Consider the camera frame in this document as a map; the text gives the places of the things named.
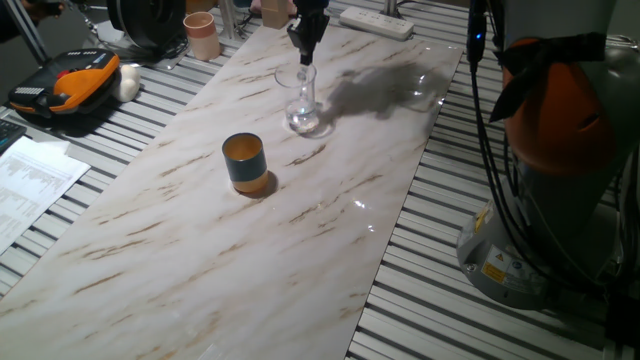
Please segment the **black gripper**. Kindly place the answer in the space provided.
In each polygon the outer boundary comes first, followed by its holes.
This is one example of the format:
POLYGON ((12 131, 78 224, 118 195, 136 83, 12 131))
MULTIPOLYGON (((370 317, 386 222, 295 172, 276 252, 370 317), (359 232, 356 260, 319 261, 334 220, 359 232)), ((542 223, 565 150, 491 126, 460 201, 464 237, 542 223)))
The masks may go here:
POLYGON ((288 25, 287 34, 300 52, 300 63, 310 66, 316 43, 321 38, 330 17, 325 13, 329 0, 294 0, 297 8, 295 19, 288 25))

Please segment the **person's hand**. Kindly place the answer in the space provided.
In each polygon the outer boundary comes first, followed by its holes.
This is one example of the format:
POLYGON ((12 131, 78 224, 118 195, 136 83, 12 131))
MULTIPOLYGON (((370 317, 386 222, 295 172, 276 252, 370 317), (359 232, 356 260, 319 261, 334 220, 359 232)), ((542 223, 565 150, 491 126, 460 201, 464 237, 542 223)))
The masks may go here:
POLYGON ((34 21, 41 21, 47 17, 58 18, 65 8, 62 2, 41 0, 23 0, 22 4, 29 17, 34 21))

